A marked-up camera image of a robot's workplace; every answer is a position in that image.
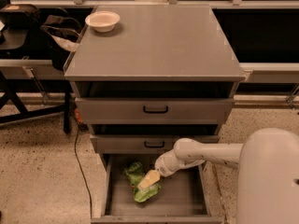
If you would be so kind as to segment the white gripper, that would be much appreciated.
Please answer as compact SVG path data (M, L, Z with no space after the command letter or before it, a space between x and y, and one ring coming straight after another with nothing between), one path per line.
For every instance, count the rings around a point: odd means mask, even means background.
M144 190L160 180L160 176L167 177L174 174L184 166L174 150L162 154L155 162L155 170L149 170L138 184L139 190Z

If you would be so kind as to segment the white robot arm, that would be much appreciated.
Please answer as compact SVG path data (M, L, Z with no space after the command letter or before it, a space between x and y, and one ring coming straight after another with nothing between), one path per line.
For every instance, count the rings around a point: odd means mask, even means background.
M205 161L235 168L236 224L299 224L299 136L265 128L240 144L177 140L138 184L139 190Z

